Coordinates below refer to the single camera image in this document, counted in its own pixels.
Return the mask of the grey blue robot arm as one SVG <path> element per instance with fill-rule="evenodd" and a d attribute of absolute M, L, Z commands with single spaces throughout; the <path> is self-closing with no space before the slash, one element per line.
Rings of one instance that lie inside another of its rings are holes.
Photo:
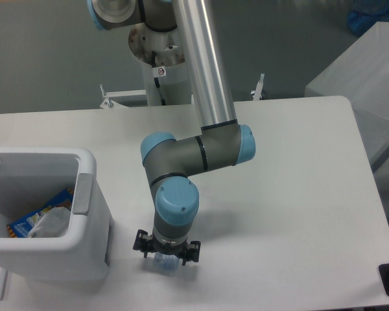
<path fill-rule="evenodd" d="M 154 202 L 151 233 L 139 230 L 133 249 L 198 262 L 201 243 L 189 241 L 199 208 L 190 177 L 251 160 L 256 151 L 250 127 L 239 124 L 224 74 L 209 1 L 88 1 L 99 29 L 143 23 L 158 33 L 179 32 L 201 134 L 177 140 L 168 132 L 144 138 L 140 152 Z"/>

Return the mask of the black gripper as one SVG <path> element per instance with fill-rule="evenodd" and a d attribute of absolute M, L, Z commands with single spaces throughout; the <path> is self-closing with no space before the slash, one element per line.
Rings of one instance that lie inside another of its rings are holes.
<path fill-rule="evenodd" d="M 161 253 L 163 255 L 174 255 L 182 259 L 182 265 L 187 262 L 198 262 L 200 258 L 201 241 L 184 240 L 180 244 L 172 242 L 162 242 L 155 235 L 148 234 L 147 231 L 139 229 L 134 240 L 133 250 L 140 251 L 144 258 L 149 253 Z"/>

